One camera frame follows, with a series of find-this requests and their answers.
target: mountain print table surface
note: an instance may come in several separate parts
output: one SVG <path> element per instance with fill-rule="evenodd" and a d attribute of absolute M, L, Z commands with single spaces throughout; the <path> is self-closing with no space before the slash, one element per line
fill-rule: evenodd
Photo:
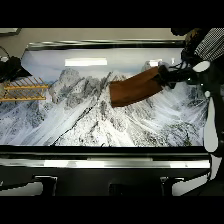
<path fill-rule="evenodd" d="M 22 65 L 50 85 L 45 101 L 0 105 L 0 144 L 25 146 L 200 146 L 207 101 L 178 83 L 141 102 L 112 108 L 109 83 L 147 69 L 151 59 L 180 62 L 181 49 L 28 51 Z M 65 67 L 69 58 L 106 58 L 106 66 Z"/>

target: striped cloth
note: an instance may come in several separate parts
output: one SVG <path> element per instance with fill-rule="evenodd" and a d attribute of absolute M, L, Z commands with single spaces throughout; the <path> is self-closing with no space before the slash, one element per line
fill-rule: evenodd
<path fill-rule="evenodd" d="M 224 54 L 224 28 L 212 28 L 194 51 L 203 60 L 214 61 Z"/>

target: brown cloth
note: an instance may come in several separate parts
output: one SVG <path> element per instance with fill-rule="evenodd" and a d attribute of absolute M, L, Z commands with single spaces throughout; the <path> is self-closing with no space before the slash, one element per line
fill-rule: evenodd
<path fill-rule="evenodd" d="M 144 100 L 162 90 L 161 85 L 151 80 L 158 74 L 158 67 L 150 68 L 124 81 L 110 83 L 112 107 L 123 107 Z"/>

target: sky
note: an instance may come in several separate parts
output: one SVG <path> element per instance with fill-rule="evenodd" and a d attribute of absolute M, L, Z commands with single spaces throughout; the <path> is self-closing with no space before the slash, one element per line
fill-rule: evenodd
<path fill-rule="evenodd" d="M 171 65 L 180 62 L 181 48 L 134 48 L 134 49 L 71 49 L 27 51 L 22 58 L 22 66 L 35 77 L 45 82 L 58 80 L 65 67 L 65 59 L 106 58 L 107 65 L 73 67 L 81 77 L 103 78 L 109 72 L 135 75 L 141 72 L 146 61 L 162 59 Z"/>

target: mountain image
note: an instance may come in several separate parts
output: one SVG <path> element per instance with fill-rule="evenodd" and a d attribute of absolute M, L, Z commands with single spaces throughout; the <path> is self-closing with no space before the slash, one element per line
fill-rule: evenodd
<path fill-rule="evenodd" d="M 0 144 L 24 146 L 199 146 L 207 101 L 196 86 L 174 89 L 135 104 L 112 108 L 109 83 L 128 75 L 109 72 L 102 79 L 80 77 L 67 68 L 46 90 L 45 101 L 3 102 Z"/>

